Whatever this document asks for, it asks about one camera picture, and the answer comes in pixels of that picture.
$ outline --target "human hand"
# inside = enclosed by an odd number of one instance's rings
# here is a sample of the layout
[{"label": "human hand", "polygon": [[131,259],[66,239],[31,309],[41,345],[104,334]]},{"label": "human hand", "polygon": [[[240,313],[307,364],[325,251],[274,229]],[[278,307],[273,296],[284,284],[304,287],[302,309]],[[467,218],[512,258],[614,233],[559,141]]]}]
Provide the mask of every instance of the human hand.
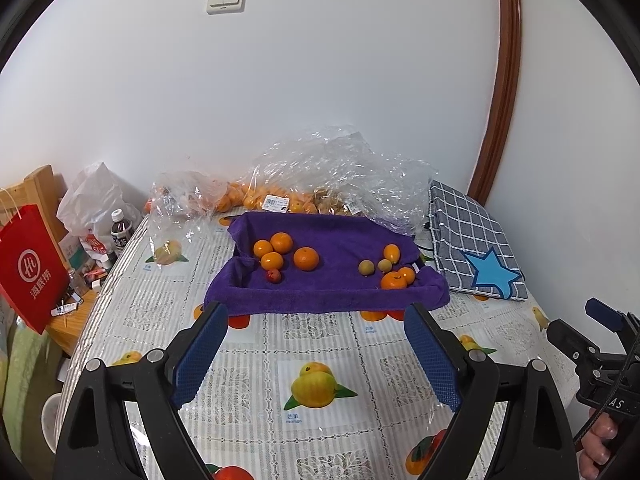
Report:
[{"label": "human hand", "polygon": [[[589,410],[589,416],[593,415],[595,410],[591,408]],[[598,420],[582,439],[582,446],[584,450],[580,453],[578,459],[578,466],[580,467],[580,474],[585,480],[595,480],[600,474],[596,464],[604,465],[611,457],[611,453],[604,446],[603,440],[610,440],[618,434],[618,425],[612,420],[612,418],[603,413],[598,417]]]}]

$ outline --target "blue star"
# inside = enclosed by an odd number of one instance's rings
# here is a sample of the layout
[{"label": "blue star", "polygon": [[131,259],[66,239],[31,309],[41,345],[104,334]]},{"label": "blue star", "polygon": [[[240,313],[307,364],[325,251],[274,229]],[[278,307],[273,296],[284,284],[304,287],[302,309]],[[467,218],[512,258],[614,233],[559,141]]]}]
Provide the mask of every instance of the blue star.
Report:
[{"label": "blue star", "polygon": [[484,256],[476,256],[465,253],[465,251],[460,252],[465,255],[467,261],[476,270],[472,287],[494,286],[500,291],[503,300],[511,297],[511,283],[521,278],[522,275],[503,266],[493,247]]}]

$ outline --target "bag handle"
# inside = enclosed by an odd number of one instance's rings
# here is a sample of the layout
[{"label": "bag handle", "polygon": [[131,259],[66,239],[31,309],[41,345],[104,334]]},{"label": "bag handle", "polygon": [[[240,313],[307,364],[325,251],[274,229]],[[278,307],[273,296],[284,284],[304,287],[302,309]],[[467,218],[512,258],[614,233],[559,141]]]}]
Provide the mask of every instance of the bag handle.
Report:
[{"label": "bag handle", "polygon": [[[11,193],[9,193],[4,187],[0,187],[0,190],[4,191],[5,193],[7,193],[7,195],[9,195],[9,198],[11,199],[11,202],[14,203],[14,209],[15,211],[18,213],[18,218],[20,220],[22,220],[22,215],[20,214],[20,209],[18,208],[18,205],[15,203],[14,197],[11,196]],[[0,203],[2,204],[2,208],[4,209],[4,214],[9,216],[9,212],[6,210],[6,206],[4,205],[4,200],[2,200],[0,198]],[[14,216],[11,215],[9,217],[9,222],[12,223],[14,221]]]}]

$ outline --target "wooden nightstand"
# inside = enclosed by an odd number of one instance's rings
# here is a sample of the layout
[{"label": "wooden nightstand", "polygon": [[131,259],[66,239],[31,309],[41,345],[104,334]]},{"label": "wooden nightstand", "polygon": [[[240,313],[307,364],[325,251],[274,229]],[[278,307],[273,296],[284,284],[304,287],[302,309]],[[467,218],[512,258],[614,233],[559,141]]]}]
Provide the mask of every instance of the wooden nightstand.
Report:
[{"label": "wooden nightstand", "polygon": [[96,297],[97,294],[90,290],[82,297],[84,301],[78,307],[78,310],[66,314],[66,316],[53,317],[49,325],[47,325],[47,332],[51,339],[70,356],[73,355],[76,349],[84,324],[89,317],[91,309],[94,307]]}]

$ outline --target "blue textured pad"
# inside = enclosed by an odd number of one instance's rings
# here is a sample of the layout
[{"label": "blue textured pad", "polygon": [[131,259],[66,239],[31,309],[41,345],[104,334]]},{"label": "blue textured pad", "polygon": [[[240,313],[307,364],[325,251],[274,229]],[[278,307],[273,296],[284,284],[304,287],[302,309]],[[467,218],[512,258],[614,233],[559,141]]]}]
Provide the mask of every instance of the blue textured pad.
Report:
[{"label": "blue textured pad", "polygon": [[455,413],[462,403],[456,369],[413,305],[404,311],[404,333],[438,400]]},{"label": "blue textured pad", "polygon": [[175,389],[171,397],[176,409],[191,402],[198,393],[220,343],[225,338],[227,323],[226,306],[219,304],[176,367]]},{"label": "blue textured pad", "polygon": [[584,306],[584,311],[591,319],[596,320],[602,326],[612,332],[622,330],[622,315],[595,298],[591,298]]}]

